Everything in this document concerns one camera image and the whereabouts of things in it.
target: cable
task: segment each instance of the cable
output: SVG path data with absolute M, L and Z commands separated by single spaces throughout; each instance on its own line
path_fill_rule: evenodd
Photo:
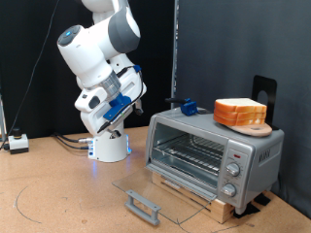
M 26 90 L 26 92 L 25 92 L 25 94 L 24 94 L 24 96 L 23 96 L 23 99 L 22 99 L 20 105 L 19 105 L 19 108 L 18 108 L 17 114 L 16 114 L 16 118 L 15 118 L 15 120 L 14 120 L 14 122 L 13 122 L 13 124 L 12 124 L 12 127 L 11 127 L 11 129 L 10 129 L 10 131 L 9 131 L 9 133 L 8 133 L 8 137 L 10 136 L 10 134 L 11 134 L 11 132 L 12 132 L 12 129 L 13 129 L 14 126 L 16 125 L 17 118 L 18 118 L 18 115 L 19 115 L 19 111 L 20 111 L 20 109 L 21 109 L 21 106 L 22 106 L 23 102 L 24 102 L 25 99 L 26 99 L 26 96 L 27 96 L 27 94 L 28 94 L 29 88 L 30 88 L 31 83 L 32 83 L 32 79 L 33 79 L 35 70 L 36 70 L 36 68 L 37 68 L 37 65 L 38 65 L 40 59 L 41 59 L 41 56 L 42 56 L 43 50 L 44 50 L 44 48 L 45 48 L 45 46 L 46 46 L 47 40 L 48 40 L 48 38 L 49 38 L 49 36 L 50 36 L 51 27 L 52 27 L 52 20 L 53 20 L 53 18 L 54 18 L 54 15 L 55 15 L 55 12 L 56 12 L 56 9 L 57 9 L 57 6 L 58 6 L 59 1 L 60 1 L 60 0 L 57 0 L 56 5 L 55 5 L 55 7 L 54 7 L 54 10 L 53 10 L 53 12 L 52 12 L 52 17 L 51 17 L 51 20 L 50 20 L 50 26 L 49 26 L 49 30 L 48 30 L 48 33 L 47 33 L 45 42 L 44 42 L 44 44 L 42 45 L 42 48 L 41 48 L 39 57 L 38 57 L 38 59 L 37 59 L 37 61 L 36 61 L 36 63 L 35 63 L 35 66 L 33 67 L 33 70 L 32 70 L 32 74 L 31 74 L 31 77 L 30 77 L 30 81 L 29 81 L 28 88 L 27 88 L 27 90 Z M 8 138 L 3 142 L 3 144 L 2 144 L 2 146 L 1 146 L 1 148 L 0 148 L 0 150 L 3 148 L 4 144 L 5 144 L 7 141 L 8 141 Z
M 63 136 L 63 135 L 61 135 L 61 134 L 59 134 L 59 133 L 57 133 L 57 132 L 54 132 L 53 135 L 58 136 L 58 137 L 60 137 L 60 138 L 62 138 L 62 139 L 64 139 L 64 140 L 66 140 L 66 141 L 68 141 L 68 142 L 70 142 L 70 143 L 79 143 L 79 140 L 66 138 L 65 136 Z
M 122 107 L 116 114 L 114 117 L 111 118 L 111 120 L 109 121 L 106 121 L 100 128 L 99 130 L 97 131 L 97 133 L 100 133 L 101 131 L 105 130 L 110 124 L 112 121 L 115 120 L 115 118 L 118 117 L 118 115 L 124 110 L 126 109 L 129 105 L 135 103 L 140 97 L 142 97 L 142 94 L 143 94 L 143 91 L 144 91 L 144 82 L 143 82 L 143 74 L 141 71 L 139 71 L 139 77 L 140 77 L 140 81 L 141 81 L 141 84 L 142 84 L 142 88 L 141 88 L 141 91 L 139 93 L 139 95 L 137 96 L 136 99 L 134 99 L 133 101 L 131 101 L 130 103 L 128 103 L 127 105 L 125 105 L 124 107 Z
M 65 143 L 64 141 L 62 141 L 60 138 L 58 138 L 56 135 L 53 135 L 56 139 L 58 139 L 61 143 L 63 143 L 64 145 L 66 145 L 67 147 L 69 148 L 72 148 L 72 149 L 77 149 L 77 150 L 88 150 L 88 147 L 80 147 L 80 148 L 76 148 L 76 147 L 73 147 L 67 143 Z

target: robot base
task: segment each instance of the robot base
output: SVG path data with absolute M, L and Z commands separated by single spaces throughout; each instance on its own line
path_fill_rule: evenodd
M 92 143 L 88 145 L 88 158 L 101 162 L 118 162 L 127 157 L 127 139 L 123 122 L 115 130 L 121 133 L 119 138 L 113 139 L 109 132 L 94 137 Z

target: oven rack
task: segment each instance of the oven rack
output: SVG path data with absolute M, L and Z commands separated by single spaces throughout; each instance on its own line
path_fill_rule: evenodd
M 225 146 L 186 134 L 154 149 L 218 176 Z

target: wooden table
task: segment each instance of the wooden table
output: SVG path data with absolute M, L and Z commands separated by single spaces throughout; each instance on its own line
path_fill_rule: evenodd
M 311 232 L 310 219 L 267 193 L 260 212 L 219 224 L 199 213 L 181 225 L 159 216 L 152 226 L 126 209 L 112 185 L 145 166 L 147 127 L 126 129 L 133 153 L 102 163 L 54 138 L 29 141 L 30 152 L 0 152 L 0 232 Z M 71 138 L 87 137 L 71 135 Z

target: black stand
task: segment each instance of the black stand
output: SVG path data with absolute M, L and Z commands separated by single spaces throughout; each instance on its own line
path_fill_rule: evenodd
M 265 91 L 265 93 L 268 95 L 268 104 L 265 122 L 272 128 L 272 130 L 279 129 L 278 127 L 272 125 L 277 85 L 278 84 L 276 83 L 275 80 L 265 78 L 262 76 L 254 76 L 252 99 L 254 101 L 258 101 L 259 93 L 262 90 Z

